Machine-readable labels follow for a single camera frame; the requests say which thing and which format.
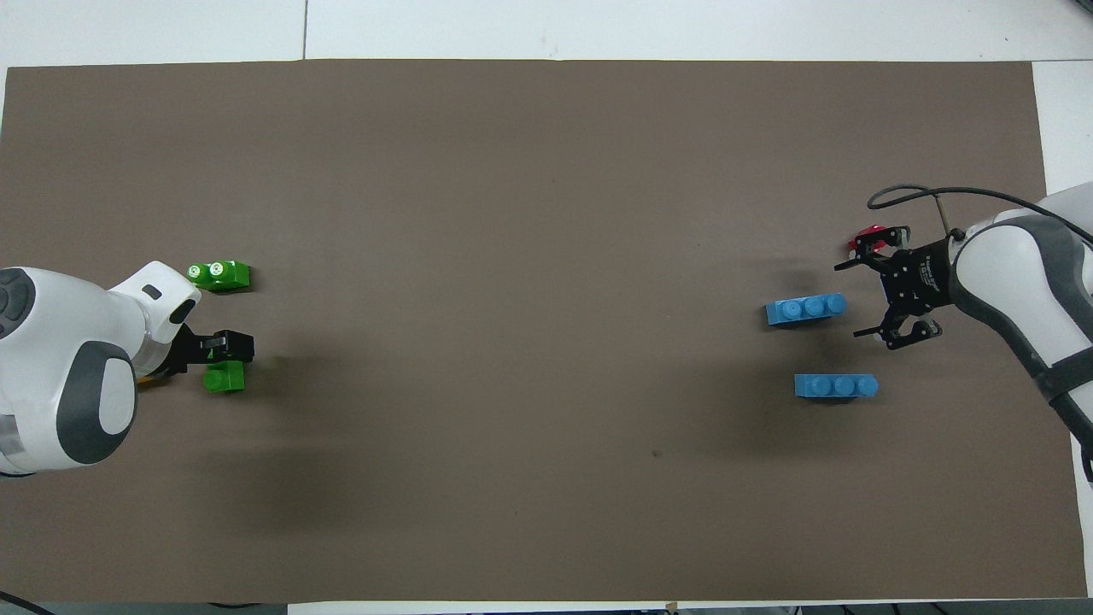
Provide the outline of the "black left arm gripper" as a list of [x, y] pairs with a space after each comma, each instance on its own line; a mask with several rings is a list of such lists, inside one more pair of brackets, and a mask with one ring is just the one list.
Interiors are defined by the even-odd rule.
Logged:
[[[188, 372], [191, 365], [205, 365], [208, 359], [207, 340], [210, 335], [199, 335], [187, 324], [181, 324], [172, 340], [167, 353], [167, 376]], [[213, 335], [214, 360], [252, 360], [254, 338], [238, 331], [218, 331]]]

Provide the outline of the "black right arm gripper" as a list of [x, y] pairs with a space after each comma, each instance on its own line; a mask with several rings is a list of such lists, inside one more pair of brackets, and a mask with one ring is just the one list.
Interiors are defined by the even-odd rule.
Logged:
[[857, 338], [878, 339], [888, 350], [940, 338], [932, 310], [953, 303], [951, 241], [906, 249], [909, 239], [909, 226], [867, 227], [848, 243], [847, 260], [835, 265], [836, 272], [867, 267], [885, 273], [885, 315], [879, 326], [858, 330]]

